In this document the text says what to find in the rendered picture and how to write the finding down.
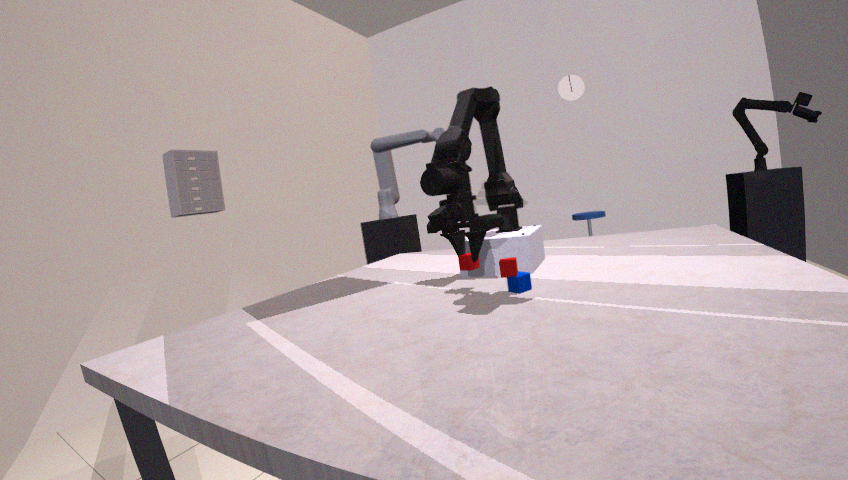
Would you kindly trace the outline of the blue cube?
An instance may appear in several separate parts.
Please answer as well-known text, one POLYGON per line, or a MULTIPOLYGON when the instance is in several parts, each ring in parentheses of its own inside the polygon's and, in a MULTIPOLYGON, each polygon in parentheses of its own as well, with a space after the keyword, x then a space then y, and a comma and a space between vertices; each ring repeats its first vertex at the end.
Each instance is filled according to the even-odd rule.
POLYGON ((518 271, 517 276, 507 277, 509 288, 508 292, 521 294, 526 291, 532 290, 530 275, 531 273, 529 272, 518 271))

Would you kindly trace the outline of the red cube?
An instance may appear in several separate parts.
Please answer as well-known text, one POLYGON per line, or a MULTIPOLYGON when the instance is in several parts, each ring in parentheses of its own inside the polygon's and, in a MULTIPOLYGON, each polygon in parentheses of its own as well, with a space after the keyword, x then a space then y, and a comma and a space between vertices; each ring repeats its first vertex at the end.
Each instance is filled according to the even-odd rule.
POLYGON ((460 270, 472 271, 477 268, 480 268, 479 257, 477 262, 473 262, 471 253, 463 254, 458 256, 460 270))
POLYGON ((501 277, 517 276, 516 258, 500 259, 499 267, 501 277))

